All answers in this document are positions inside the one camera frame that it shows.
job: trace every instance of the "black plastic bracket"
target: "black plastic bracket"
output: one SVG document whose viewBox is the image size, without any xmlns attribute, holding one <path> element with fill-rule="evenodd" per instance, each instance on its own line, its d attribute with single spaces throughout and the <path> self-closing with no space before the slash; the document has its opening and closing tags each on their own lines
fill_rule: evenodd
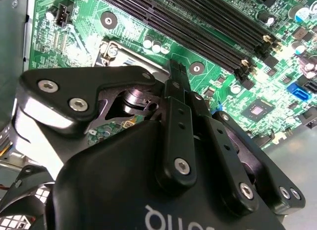
<svg viewBox="0 0 317 230">
<path fill-rule="evenodd" d="M 299 188 L 256 145 L 227 113 L 213 116 L 221 122 L 229 137 L 239 146 L 239 159 L 245 163 L 255 179 L 259 196 L 278 215 L 288 215 L 304 208 L 305 198 Z"/>
<path fill-rule="evenodd" d="M 237 152 L 226 135 L 224 126 L 211 117 L 204 99 L 199 94 L 190 92 L 188 102 L 199 122 L 200 130 L 204 134 L 202 137 L 208 143 L 211 157 L 216 158 L 219 162 L 220 170 L 217 175 L 221 176 L 222 181 L 218 185 L 227 207 L 238 215 L 256 211 L 259 207 L 258 196 L 252 188 Z"/>
<path fill-rule="evenodd" d="M 53 179 L 45 168 L 25 166 L 0 201 L 0 216 L 16 213 L 36 217 L 43 214 L 44 205 L 40 204 L 35 196 L 32 198 L 30 195 L 50 182 L 53 182 Z"/>
</svg>

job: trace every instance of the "capacitor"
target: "capacitor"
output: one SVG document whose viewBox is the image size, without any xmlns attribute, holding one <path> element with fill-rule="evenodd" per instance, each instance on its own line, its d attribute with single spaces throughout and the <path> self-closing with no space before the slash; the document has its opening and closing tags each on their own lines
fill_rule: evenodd
<svg viewBox="0 0 317 230">
<path fill-rule="evenodd" d="M 295 41 L 291 44 L 292 49 L 294 50 L 295 55 L 303 54 L 306 50 L 306 47 L 299 41 Z"/>
<path fill-rule="evenodd" d="M 143 47 L 145 49 L 150 49 L 153 44 L 153 37 L 150 35 L 146 35 L 143 40 Z"/>
<path fill-rule="evenodd" d="M 288 17 L 299 23 L 305 21 L 309 17 L 309 14 L 309 8 L 304 7 L 301 4 L 295 5 L 288 11 Z"/>
<path fill-rule="evenodd" d="M 312 79 L 316 76 L 316 70 L 315 70 L 315 61 L 313 57 L 307 58 L 302 57 L 300 60 L 300 69 L 301 72 L 306 76 L 307 79 Z"/>
<path fill-rule="evenodd" d="M 317 13 L 317 0 L 312 3 L 309 7 L 309 13 L 316 14 Z"/>
<path fill-rule="evenodd" d="M 231 91 L 233 94 L 237 95 L 237 94 L 239 94 L 240 91 L 241 91 L 241 86 L 240 86 L 240 85 L 233 85 L 233 86 L 231 86 L 230 91 Z"/>
<path fill-rule="evenodd" d="M 257 19 L 265 23 L 267 26 L 274 24 L 276 21 L 276 18 L 265 10 L 261 10 L 257 13 Z"/>
<path fill-rule="evenodd" d="M 154 41 L 152 46 L 152 51 L 154 53 L 159 53 L 161 46 L 162 46 L 162 43 L 160 41 Z"/>
<path fill-rule="evenodd" d="M 48 21 L 53 21 L 57 16 L 57 11 L 58 11 L 58 8 L 55 5 L 49 7 L 49 9 L 45 13 L 45 18 Z"/>
</svg>

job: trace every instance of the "screw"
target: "screw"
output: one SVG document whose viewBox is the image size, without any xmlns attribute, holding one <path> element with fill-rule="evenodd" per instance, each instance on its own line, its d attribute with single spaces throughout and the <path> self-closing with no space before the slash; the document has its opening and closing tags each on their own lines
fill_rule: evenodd
<svg viewBox="0 0 317 230">
<path fill-rule="evenodd" d="M 301 196 L 299 195 L 299 193 L 295 189 L 291 188 L 291 192 L 295 196 L 295 198 L 301 199 Z"/>
<path fill-rule="evenodd" d="M 290 198 L 291 198 L 290 194 L 287 192 L 287 190 L 286 190 L 284 187 L 281 186 L 281 187 L 279 188 L 279 190 L 281 191 L 282 195 L 283 195 L 285 198 L 287 198 L 287 199 L 290 199 Z"/>
<path fill-rule="evenodd" d="M 198 100 L 202 100 L 202 97 L 199 94 L 195 94 L 195 98 Z"/>
<path fill-rule="evenodd" d="M 174 162 L 175 168 L 181 173 L 181 174 L 189 174 L 190 167 L 189 164 L 181 158 L 176 158 Z"/>
<path fill-rule="evenodd" d="M 240 183 L 240 190 L 247 199 L 253 199 L 252 189 L 245 183 Z"/>
<path fill-rule="evenodd" d="M 41 80 L 38 82 L 38 86 L 41 90 L 47 93 L 54 93 L 58 90 L 58 85 L 50 80 Z"/>
<path fill-rule="evenodd" d="M 109 17 L 105 18 L 105 23 L 106 23 L 107 25 L 112 24 L 112 19 L 109 18 Z"/>
<path fill-rule="evenodd" d="M 142 74 L 145 78 L 147 78 L 147 79 L 150 79 L 151 77 L 148 75 L 148 74 L 146 74 L 146 73 L 143 73 Z"/>
<path fill-rule="evenodd" d="M 108 50 L 108 56 L 110 58 L 115 58 L 118 55 L 118 47 L 117 46 L 111 46 Z"/>
<path fill-rule="evenodd" d="M 80 98 L 73 98 L 69 101 L 69 106 L 78 112 L 84 112 L 88 109 L 88 104 L 86 101 Z"/>
<path fill-rule="evenodd" d="M 179 84 L 175 81 L 173 81 L 173 86 L 175 86 L 177 89 L 179 89 Z"/>
<path fill-rule="evenodd" d="M 228 115 L 221 114 L 221 117 L 222 117 L 224 120 L 229 121 L 229 117 L 228 117 Z"/>
<path fill-rule="evenodd" d="M 17 8 L 18 4 L 19 4 L 18 0 L 13 0 L 12 1 L 12 8 Z"/>
<path fill-rule="evenodd" d="M 200 67 L 199 66 L 195 66 L 194 67 L 194 72 L 198 72 L 198 71 L 200 71 Z"/>
</svg>

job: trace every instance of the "ram slot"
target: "ram slot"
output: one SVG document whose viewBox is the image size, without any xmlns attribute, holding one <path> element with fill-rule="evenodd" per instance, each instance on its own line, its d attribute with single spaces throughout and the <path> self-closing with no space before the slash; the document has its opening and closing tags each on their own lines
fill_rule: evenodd
<svg viewBox="0 0 317 230">
<path fill-rule="evenodd" d="M 190 37 L 199 41 L 203 45 L 209 47 L 209 49 L 214 50 L 218 54 L 226 56 L 236 64 L 240 64 L 241 60 L 246 59 L 246 56 L 240 54 L 235 49 L 227 45 L 226 43 L 216 39 L 215 37 L 208 34 L 205 30 L 189 23 L 185 19 L 177 16 L 177 14 L 171 13 L 165 7 L 155 3 L 152 0 L 130 0 L 131 2 L 139 5 L 144 10 L 149 10 L 157 18 L 164 20 L 166 23 L 174 27 L 175 29 L 180 29 L 181 31 L 188 34 Z"/>
<path fill-rule="evenodd" d="M 206 24 L 210 25 L 213 29 L 226 35 L 232 39 L 235 43 L 239 44 L 246 50 L 253 52 L 254 47 L 261 44 L 254 38 L 247 30 L 241 30 L 241 28 L 232 23 L 230 20 L 223 18 L 222 14 L 212 12 L 209 9 L 201 6 L 194 0 L 170 0 L 177 4 L 185 11 L 190 12 Z"/>
<path fill-rule="evenodd" d="M 229 5 L 224 0 L 195 0 L 207 8 L 209 12 L 221 14 L 228 21 L 238 25 L 240 30 L 247 31 L 258 41 L 263 41 L 264 35 L 270 35 L 270 32 L 260 26 L 257 22 L 244 15 L 235 7 Z"/>
<path fill-rule="evenodd" d="M 131 2 L 130 0 L 104 0 L 120 9 L 126 13 L 132 15 L 133 17 L 143 21 L 154 29 L 162 32 L 163 34 L 174 39 L 179 44 L 184 47 L 195 51 L 196 53 L 204 56 L 206 59 L 211 60 L 215 64 L 226 69 L 230 73 L 233 73 L 235 70 L 240 68 L 240 64 L 235 64 L 225 56 L 215 53 L 212 49 L 206 47 L 204 44 L 198 44 L 196 40 L 189 37 L 186 33 L 181 30 L 177 30 L 165 21 L 162 21 L 159 18 L 156 18 L 150 15 L 147 10 L 144 10 L 139 7 L 139 4 Z"/>
</svg>

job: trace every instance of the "surface mount component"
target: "surface mount component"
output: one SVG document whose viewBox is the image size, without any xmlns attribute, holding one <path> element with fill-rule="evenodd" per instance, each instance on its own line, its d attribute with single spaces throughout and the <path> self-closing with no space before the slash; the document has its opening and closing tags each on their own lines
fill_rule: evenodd
<svg viewBox="0 0 317 230">
<path fill-rule="evenodd" d="M 254 122 L 260 121 L 268 113 L 274 109 L 274 106 L 261 100 L 256 99 L 245 110 L 242 111 L 242 115 L 253 120 Z"/>
</svg>

